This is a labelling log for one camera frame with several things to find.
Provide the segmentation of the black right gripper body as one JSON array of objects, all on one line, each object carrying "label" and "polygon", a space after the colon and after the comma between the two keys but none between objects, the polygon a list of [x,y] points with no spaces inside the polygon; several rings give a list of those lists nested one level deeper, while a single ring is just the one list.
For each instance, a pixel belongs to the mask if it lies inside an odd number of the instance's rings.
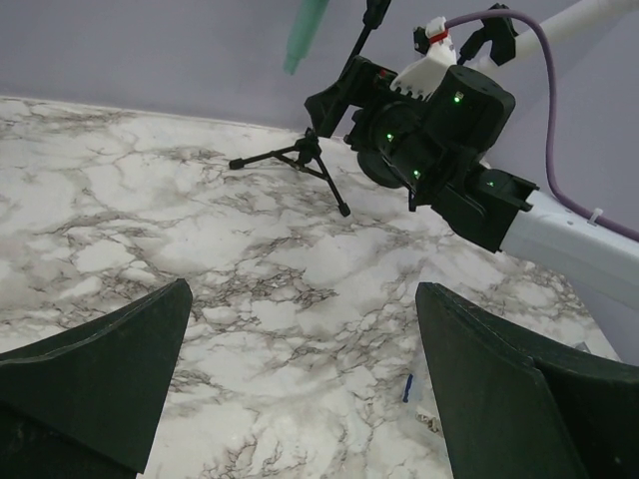
[{"label": "black right gripper body", "polygon": [[399,73],[361,55],[354,60],[354,68],[348,71],[354,75],[354,82],[342,90],[351,102],[346,111],[354,108],[352,127],[344,141],[354,150],[388,150],[416,128],[431,94],[426,99],[415,99],[396,93],[390,83]]}]

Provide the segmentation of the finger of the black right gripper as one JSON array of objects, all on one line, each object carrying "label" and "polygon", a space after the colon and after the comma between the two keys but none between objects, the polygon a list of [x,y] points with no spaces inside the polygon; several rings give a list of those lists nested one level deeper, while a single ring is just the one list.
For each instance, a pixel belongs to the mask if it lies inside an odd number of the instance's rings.
[{"label": "finger of the black right gripper", "polygon": [[309,96],[305,108],[310,115],[315,133],[330,138],[340,123],[349,102],[342,91],[342,84],[335,82],[323,91]]}]

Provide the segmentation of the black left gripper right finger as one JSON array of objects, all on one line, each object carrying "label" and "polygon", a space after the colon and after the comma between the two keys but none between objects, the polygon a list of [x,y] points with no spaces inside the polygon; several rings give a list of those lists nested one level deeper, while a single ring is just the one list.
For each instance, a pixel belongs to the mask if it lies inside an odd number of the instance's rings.
[{"label": "black left gripper right finger", "polygon": [[638,370],[423,282],[421,342],[456,478],[634,478]]}]

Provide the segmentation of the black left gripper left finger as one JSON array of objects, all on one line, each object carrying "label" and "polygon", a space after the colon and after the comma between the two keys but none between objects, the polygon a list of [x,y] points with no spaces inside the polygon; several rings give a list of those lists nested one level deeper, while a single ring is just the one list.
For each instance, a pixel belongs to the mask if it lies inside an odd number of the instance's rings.
[{"label": "black left gripper left finger", "polygon": [[2,353],[2,477],[142,474],[192,301],[180,278],[99,318]]}]

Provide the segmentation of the black tripod microphone stand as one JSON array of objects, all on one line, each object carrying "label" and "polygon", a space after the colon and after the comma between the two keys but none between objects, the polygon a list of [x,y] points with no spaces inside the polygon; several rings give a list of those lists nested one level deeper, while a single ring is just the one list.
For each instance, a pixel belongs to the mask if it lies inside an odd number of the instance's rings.
[{"label": "black tripod microphone stand", "polygon": [[354,75],[348,71],[354,68],[354,58],[361,52],[368,36],[382,23],[390,5],[389,1],[367,1],[366,10],[362,17],[363,28],[355,41],[347,60],[337,80],[322,92],[309,96],[305,100],[305,108],[311,117],[312,125],[306,129],[305,134],[289,147],[273,150],[261,155],[239,158],[229,162],[231,170],[240,170],[246,165],[254,164],[266,159],[276,159],[293,169],[312,175],[326,181],[332,191],[343,217],[350,215],[347,203],[342,199],[332,177],[330,176],[323,160],[320,138],[330,139],[336,127],[341,121],[347,107],[351,102],[346,100],[343,86],[351,86]]}]

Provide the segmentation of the green microphone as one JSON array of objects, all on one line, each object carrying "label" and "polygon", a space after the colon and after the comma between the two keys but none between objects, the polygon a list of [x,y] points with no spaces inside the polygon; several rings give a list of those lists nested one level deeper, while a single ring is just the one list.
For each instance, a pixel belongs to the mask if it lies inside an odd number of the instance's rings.
[{"label": "green microphone", "polygon": [[289,34],[283,69],[294,75],[311,48],[320,27],[328,0],[304,0],[301,2]]}]

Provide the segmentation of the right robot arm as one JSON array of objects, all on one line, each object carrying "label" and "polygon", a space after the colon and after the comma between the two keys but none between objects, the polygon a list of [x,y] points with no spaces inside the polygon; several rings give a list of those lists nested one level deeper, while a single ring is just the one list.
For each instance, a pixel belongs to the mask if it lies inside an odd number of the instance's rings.
[{"label": "right robot arm", "polygon": [[630,306],[638,303],[638,243],[577,214],[493,147],[515,101],[489,77],[450,60],[393,72],[355,57],[305,102],[322,137],[345,114],[345,141],[376,184],[405,189],[460,237],[567,277]]}]

